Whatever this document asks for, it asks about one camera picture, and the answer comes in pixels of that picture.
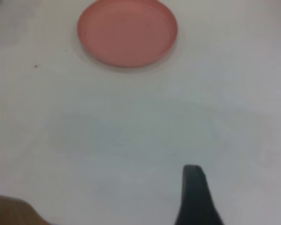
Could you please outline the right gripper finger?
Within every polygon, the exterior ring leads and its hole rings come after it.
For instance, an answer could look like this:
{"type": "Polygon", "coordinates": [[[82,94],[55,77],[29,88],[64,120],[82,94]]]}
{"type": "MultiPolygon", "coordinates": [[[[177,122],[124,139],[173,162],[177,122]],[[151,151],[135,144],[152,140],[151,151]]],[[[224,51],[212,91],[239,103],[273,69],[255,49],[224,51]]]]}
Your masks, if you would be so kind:
{"type": "Polygon", "coordinates": [[[182,175],[181,205],[176,225],[222,225],[206,176],[198,165],[185,165],[182,175]]]}

